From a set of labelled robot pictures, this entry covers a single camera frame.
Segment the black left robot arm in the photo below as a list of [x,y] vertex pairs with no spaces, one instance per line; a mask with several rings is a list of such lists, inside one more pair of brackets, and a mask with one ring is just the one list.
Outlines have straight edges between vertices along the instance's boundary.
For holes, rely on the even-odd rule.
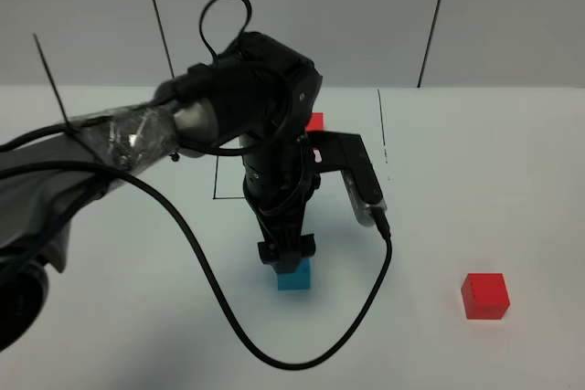
[[69,224],[87,204],[165,157],[238,156],[244,194],[279,271],[312,254],[300,234],[312,195],[306,132],[323,78],[307,57],[257,32],[153,98],[26,133],[1,148],[1,345],[31,327],[48,295],[46,266],[67,264]]

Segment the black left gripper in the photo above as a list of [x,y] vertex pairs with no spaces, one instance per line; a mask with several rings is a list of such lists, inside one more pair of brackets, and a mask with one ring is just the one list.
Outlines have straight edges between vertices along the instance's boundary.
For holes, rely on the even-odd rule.
[[243,194],[263,235],[261,262],[293,273],[315,253],[314,234],[302,233],[306,204],[320,186],[308,133],[247,154],[242,162]]

